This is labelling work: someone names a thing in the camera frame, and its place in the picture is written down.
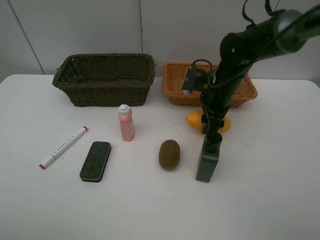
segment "yellow lemon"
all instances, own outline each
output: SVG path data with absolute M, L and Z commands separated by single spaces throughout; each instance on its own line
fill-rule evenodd
M 201 116 L 204 114 L 202 110 L 192 111 L 186 116 L 185 120 L 190 125 L 190 127 L 201 131 L 202 124 L 201 124 Z M 231 121 L 229 118 L 224 117 L 224 126 L 218 130 L 218 133 L 226 133 L 231 128 Z

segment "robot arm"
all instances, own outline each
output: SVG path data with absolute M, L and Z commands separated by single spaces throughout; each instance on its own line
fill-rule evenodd
M 217 132 L 223 127 L 223 118 L 244 77 L 252 65 L 260 60 L 295 53 L 309 38 L 320 35 L 320 4 L 304 14 L 296 10 L 270 12 L 272 18 L 251 25 L 239 33 L 229 33 L 221 42 L 221 62 L 215 73 L 206 73 L 192 63 L 186 71 L 182 89 L 185 94 L 201 92 L 202 133 L 205 134 L 199 157 L 196 179 L 209 182 L 219 160 L 222 136 Z

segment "white table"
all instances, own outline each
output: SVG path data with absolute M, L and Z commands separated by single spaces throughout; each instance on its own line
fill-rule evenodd
M 310 81 L 254 79 L 255 100 L 231 109 L 210 183 L 195 180 L 203 135 L 154 80 L 123 142 L 117 109 L 75 107 L 51 75 L 0 84 L 1 240 L 315 240 L 320 238 L 320 90 Z M 39 163 L 85 133 L 47 169 Z M 158 164 L 167 139 L 178 169 Z M 112 145 L 100 183 L 82 182 L 94 141 Z

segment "white marker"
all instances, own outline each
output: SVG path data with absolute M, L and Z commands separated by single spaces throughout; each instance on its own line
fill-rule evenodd
M 72 135 L 64 144 L 62 144 L 57 150 L 51 153 L 40 165 L 42 169 L 46 169 L 54 160 L 56 160 L 65 150 L 67 150 L 72 144 L 74 144 L 86 131 L 86 126 L 82 127 L 77 133 Z

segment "dark brown wicker basket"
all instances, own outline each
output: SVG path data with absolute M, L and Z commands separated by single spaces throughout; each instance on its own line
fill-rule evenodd
M 65 59 L 52 84 L 77 107 L 141 106 L 154 78 L 148 54 L 77 54 Z

